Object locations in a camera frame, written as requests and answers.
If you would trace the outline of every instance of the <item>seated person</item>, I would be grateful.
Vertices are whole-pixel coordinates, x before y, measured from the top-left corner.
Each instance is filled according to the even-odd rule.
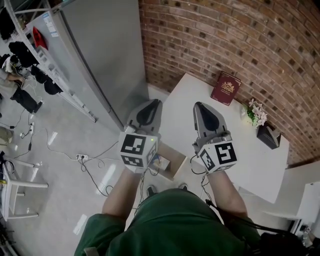
[[[29,93],[21,89],[24,82],[25,79],[22,76],[11,74],[0,68],[0,94],[5,99],[18,102],[29,113],[37,113],[42,102],[37,103]]]
[[[19,60],[17,56],[12,55],[6,58],[6,60],[2,64],[2,68],[4,69],[4,71],[8,73],[17,74],[18,73],[17,69],[20,66],[18,63],[19,63]]]

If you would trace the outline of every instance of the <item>white flower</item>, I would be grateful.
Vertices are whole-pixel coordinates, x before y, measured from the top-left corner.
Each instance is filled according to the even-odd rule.
[[[256,106],[254,105],[254,106],[253,106],[253,109],[252,109],[252,112],[253,112],[254,114],[256,114],[256,115],[260,118],[260,116],[261,116],[261,110],[260,110],[259,107],[256,107]]]
[[[262,120],[260,119],[258,122],[257,122],[257,126],[263,126],[265,124],[265,120]]]
[[[255,99],[252,98],[252,100],[249,102],[249,107],[251,108],[251,106],[255,103]]]
[[[261,120],[263,120],[263,122],[267,121],[267,115],[268,114],[266,114],[265,112],[261,113],[261,117],[260,118],[261,118]]]

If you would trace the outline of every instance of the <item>shoe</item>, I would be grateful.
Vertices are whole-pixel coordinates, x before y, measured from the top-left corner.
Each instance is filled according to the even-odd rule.
[[[188,191],[188,185],[186,183],[182,183],[178,189],[181,189],[181,190],[185,190],[185,191]]]
[[[35,109],[33,110],[33,113],[37,113],[41,106],[42,106],[42,101],[40,101],[40,102],[36,105]]]
[[[153,196],[153,195],[155,195],[157,193],[158,193],[157,188],[154,185],[150,185],[146,189],[146,195],[148,197]]]

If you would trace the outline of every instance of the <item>white table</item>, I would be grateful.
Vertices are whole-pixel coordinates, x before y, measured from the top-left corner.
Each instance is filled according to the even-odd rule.
[[[161,141],[188,158],[195,155],[192,144],[198,137],[193,107],[203,102],[219,111],[231,132],[238,162],[227,170],[231,181],[249,192],[274,203],[287,167],[289,142],[281,137],[280,147],[271,150],[257,138],[257,129],[244,123],[242,105],[233,100],[226,106],[212,98],[213,87],[185,74],[163,104]],[[199,164],[203,162],[194,158]]]

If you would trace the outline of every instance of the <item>power strip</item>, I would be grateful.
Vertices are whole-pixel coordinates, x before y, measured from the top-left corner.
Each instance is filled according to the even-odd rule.
[[[30,133],[33,134],[34,133],[34,129],[35,129],[35,122],[31,123],[31,127],[30,127]]]
[[[81,161],[81,159],[82,160],[88,160],[89,159],[89,157],[86,155],[86,154],[76,154],[76,159],[79,161]]]

